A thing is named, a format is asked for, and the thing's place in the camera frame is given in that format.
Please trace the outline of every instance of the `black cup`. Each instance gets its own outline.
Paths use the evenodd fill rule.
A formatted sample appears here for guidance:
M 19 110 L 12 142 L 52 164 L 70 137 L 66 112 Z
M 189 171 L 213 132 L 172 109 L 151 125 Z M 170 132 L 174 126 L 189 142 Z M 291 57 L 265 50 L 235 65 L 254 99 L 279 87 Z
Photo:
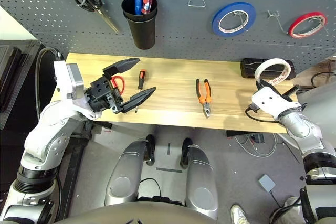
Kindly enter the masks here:
M 158 11 L 158 2 L 152 1 L 151 12 L 136 15 L 134 0 L 124 0 L 121 8 L 131 29 L 134 44 L 140 49 L 150 49 L 155 44 L 155 18 Z

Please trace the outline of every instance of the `screwdriver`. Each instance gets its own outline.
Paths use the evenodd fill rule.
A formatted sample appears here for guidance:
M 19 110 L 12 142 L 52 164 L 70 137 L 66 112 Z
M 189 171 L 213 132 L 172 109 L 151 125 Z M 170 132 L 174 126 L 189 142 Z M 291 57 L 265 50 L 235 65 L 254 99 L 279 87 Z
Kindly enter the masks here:
M 143 84 L 145 82 L 145 75 L 146 75 L 146 70 L 141 69 L 140 73 L 139 73 L 139 85 L 138 85 L 139 92 L 143 89 Z

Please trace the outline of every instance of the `wooden table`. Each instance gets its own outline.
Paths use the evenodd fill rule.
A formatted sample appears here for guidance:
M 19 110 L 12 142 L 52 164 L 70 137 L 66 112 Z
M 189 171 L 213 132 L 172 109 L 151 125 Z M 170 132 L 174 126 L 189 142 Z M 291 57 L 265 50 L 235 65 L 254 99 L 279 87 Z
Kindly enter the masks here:
M 85 87 L 102 76 L 103 68 L 119 60 L 133 57 L 90 55 L 70 53 L 67 63 L 77 63 Z M 285 133 L 275 123 L 261 123 L 248 118 L 245 109 L 251 103 L 251 96 L 257 90 L 254 79 L 240 75 L 239 62 L 201 61 L 162 58 L 141 58 L 129 71 L 118 74 L 125 80 L 122 97 L 128 101 L 138 92 L 138 77 L 146 69 L 144 89 L 156 86 L 156 91 L 146 100 L 137 113 L 113 114 L 111 110 L 102 113 L 100 121 L 129 122 L 204 127 L 225 130 Z M 211 116 L 206 118 L 198 102 L 195 81 L 199 78 L 205 94 L 203 80 L 208 79 L 212 89 Z M 276 88 L 283 93 L 292 88 L 291 81 L 284 81 Z M 59 100 L 55 91 L 52 101 Z M 272 120 L 271 116 L 258 112 L 253 116 Z

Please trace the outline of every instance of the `blue tape roll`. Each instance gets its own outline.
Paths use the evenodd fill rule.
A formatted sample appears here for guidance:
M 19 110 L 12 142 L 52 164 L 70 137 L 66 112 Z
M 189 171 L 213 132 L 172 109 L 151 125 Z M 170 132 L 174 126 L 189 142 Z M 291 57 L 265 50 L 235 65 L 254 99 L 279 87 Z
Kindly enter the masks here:
M 212 20 L 212 30 L 214 31 L 214 33 L 222 37 L 233 37 L 243 33 L 245 30 L 243 29 L 242 25 L 234 29 L 224 29 L 220 25 L 221 21 L 228 14 L 238 11 L 243 12 L 247 17 L 245 20 L 243 20 L 245 29 L 247 30 L 248 28 L 250 28 L 256 20 L 257 16 L 256 10 L 254 9 L 253 5 L 246 2 L 233 2 L 231 4 L 228 4 L 227 6 L 224 6 L 215 15 L 214 19 Z

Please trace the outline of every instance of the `tape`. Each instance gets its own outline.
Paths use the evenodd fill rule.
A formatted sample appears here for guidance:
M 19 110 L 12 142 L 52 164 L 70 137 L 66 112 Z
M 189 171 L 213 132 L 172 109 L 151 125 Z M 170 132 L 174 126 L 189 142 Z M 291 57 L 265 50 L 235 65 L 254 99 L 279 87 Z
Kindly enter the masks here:
M 300 25 L 301 23 L 311 19 L 311 18 L 318 18 L 320 19 L 320 23 L 318 24 L 318 26 L 312 28 L 310 31 L 303 33 L 303 34 L 295 34 L 294 30 L 298 27 L 298 25 Z M 315 33 L 317 33 L 319 30 L 321 30 L 324 25 L 327 23 L 327 17 L 321 13 L 321 12 L 313 12 L 313 13 L 307 13 L 301 17 L 299 17 L 297 20 L 295 20 L 293 22 L 293 24 L 290 25 L 289 30 L 288 30 L 288 34 L 294 38 L 294 39 L 302 39 L 302 38 L 306 38 L 309 36 L 314 35 Z
M 222 20 L 233 12 L 242 12 L 246 15 L 246 19 L 244 20 L 243 25 L 240 25 L 233 29 L 225 29 L 221 27 Z M 224 6 L 214 17 L 212 20 L 212 30 L 216 35 L 222 37 L 233 37 L 243 33 L 245 30 L 250 28 L 254 21 L 256 20 L 256 10 L 254 9 L 253 5 L 247 2 L 234 2 Z
M 281 64 L 284 66 L 283 71 L 277 78 L 274 78 L 273 80 L 268 81 L 268 83 L 272 85 L 276 85 L 286 80 L 286 78 L 289 76 L 291 72 L 290 64 L 283 59 L 274 58 L 274 59 L 266 60 L 265 62 L 260 64 L 260 66 L 256 69 L 256 71 L 254 72 L 254 78 L 256 79 L 256 81 L 260 82 L 261 73 L 264 72 L 266 68 L 269 68 L 270 66 L 277 65 L 277 64 Z

